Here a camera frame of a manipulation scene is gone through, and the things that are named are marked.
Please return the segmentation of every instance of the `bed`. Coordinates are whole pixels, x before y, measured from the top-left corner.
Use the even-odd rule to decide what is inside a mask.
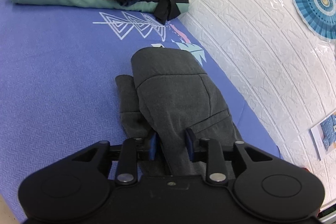
[[[188,50],[227,101],[244,140],[278,147],[216,62],[178,19],[120,10],[12,5],[0,0],[0,194],[19,221],[21,181],[99,140],[120,144],[114,82],[143,47]]]

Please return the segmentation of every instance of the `gray fleece fabric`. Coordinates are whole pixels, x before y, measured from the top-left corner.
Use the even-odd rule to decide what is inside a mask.
[[[204,163],[189,161],[186,128],[197,138],[214,138],[222,145],[242,140],[221,92],[191,53],[149,47],[136,52],[131,63],[133,77],[115,79],[122,125],[128,137],[145,137],[153,128],[173,175],[205,174]],[[159,167],[143,171],[160,175]]]

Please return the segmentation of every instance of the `metal screw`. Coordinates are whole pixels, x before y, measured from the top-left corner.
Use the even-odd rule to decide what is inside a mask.
[[[226,180],[226,175],[222,173],[213,173],[209,176],[212,181],[221,182]]]
[[[130,182],[133,179],[134,179],[133,175],[128,174],[128,173],[120,174],[117,177],[117,180],[119,180],[121,182]]]

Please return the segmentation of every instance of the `wall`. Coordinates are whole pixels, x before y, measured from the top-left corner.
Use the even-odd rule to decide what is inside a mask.
[[[336,109],[334,46],[304,25],[292,0],[190,0],[180,19],[245,97],[284,158],[336,199],[336,154],[319,161],[308,128]]]

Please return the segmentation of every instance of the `picture on wall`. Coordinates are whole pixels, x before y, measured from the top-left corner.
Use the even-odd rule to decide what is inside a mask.
[[[336,112],[310,129],[320,160],[336,148]]]

